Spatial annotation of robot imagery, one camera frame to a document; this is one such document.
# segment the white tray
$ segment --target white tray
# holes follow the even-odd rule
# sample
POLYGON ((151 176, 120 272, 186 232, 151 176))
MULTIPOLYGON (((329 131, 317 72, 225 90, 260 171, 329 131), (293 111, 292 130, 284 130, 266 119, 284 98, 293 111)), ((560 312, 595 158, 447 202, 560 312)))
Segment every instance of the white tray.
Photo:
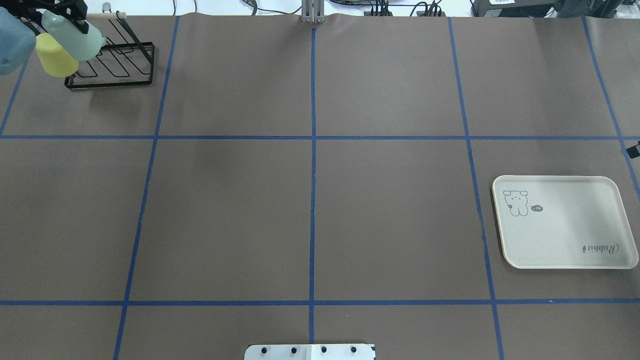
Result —
POLYGON ((616 184, 602 176, 496 178, 504 259, 521 269, 630 269, 636 243, 616 184))

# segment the black device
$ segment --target black device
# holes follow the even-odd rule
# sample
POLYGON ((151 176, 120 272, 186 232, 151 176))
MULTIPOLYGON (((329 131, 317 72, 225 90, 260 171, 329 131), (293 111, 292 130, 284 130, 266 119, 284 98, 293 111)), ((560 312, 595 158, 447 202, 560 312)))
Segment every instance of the black device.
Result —
POLYGON ((556 0, 475 0, 472 11, 477 17, 544 17, 556 0))
POLYGON ((386 12, 384 15, 381 14, 380 12, 376 13, 376 12, 364 12, 365 16, 393 16, 394 13, 392 12, 386 12))
POLYGON ((416 12, 418 14, 418 16, 424 16, 424 17, 446 17, 447 14, 445 14, 442 10, 439 11, 433 11, 433 12, 416 12))
POLYGON ((89 32, 89 24, 86 20, 86 3, 84 0, 0 0, 0 7, 7 9, 9 13, 18 19, 23 17, 33 21, 42 27, 42 14, 38 9, 49 10, 69 20, 80 32, 89 32))
POLYGON ((638 142, 637 145, 633 145, 627 148, 627 154, 629 155, 629 158, 632 158, 632 159, 635 159, 638 156, 640 156, 640 142, 638 142))
POLYGON ((544 17, 553 7, 556 17, 591 16, 612 18, 623 2, 633 0, 475 0, 477 17, 544 17))

